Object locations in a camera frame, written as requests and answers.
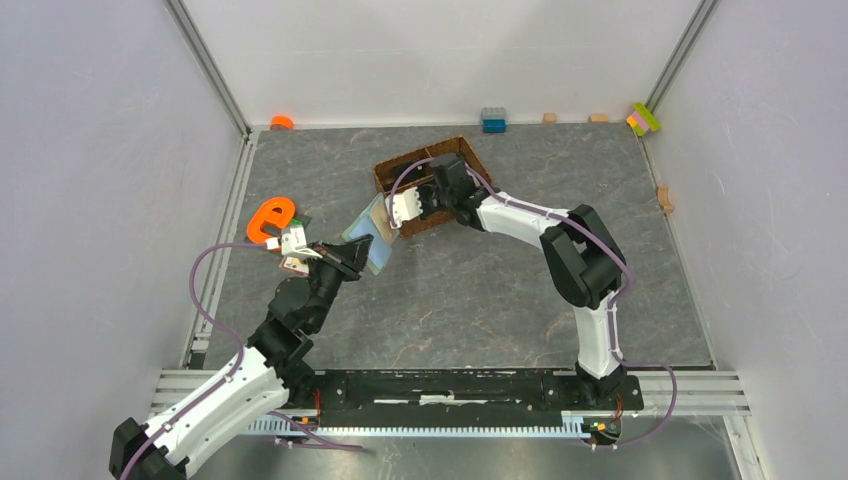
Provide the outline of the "light blue card holder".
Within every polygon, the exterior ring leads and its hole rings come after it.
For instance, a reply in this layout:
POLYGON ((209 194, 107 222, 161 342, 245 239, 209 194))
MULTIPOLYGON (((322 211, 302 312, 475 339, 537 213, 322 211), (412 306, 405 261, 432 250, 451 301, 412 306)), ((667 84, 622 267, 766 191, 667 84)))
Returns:
POLYGON ((342 238, 345 241, 365 235, 373 237, 367 267, 372 274, 378 275, 389 263, 393 252, 392 244, 399 237, 398 232, 389 225, 383 194, 377 194, 353 223, 342 232, 342 238))

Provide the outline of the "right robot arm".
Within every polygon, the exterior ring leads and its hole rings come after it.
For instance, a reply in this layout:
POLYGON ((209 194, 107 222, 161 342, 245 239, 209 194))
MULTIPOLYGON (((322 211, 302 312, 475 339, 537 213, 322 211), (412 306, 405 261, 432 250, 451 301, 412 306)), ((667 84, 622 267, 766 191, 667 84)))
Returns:
POLYGON ((578 396, 591 408, 606 406, 627 374, 618 344, 617 299, 629 271, 600 216, 588 205, 550 209, 518 200, 496 190, 455 153, 426 163, 434 178, 421 189, 423 214, 445 211, 461 225, 542 252, 557 293, 574 309, 578 396))

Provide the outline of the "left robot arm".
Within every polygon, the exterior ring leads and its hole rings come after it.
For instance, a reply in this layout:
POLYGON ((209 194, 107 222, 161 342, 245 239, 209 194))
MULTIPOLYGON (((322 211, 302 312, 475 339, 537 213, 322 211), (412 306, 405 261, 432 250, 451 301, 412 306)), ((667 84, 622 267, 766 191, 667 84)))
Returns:
POLYGON ((109 471, 116 479, 188 479, 255 420, 287 404, 306 405, 314 371, 305 362, 341 285, 360 279, 373 235, 342 244, 306 243, 290 234, 264 249, 303 258, 308 272, 284 279, 266 318, 236 355, 176 405, 113 433, 109 471))

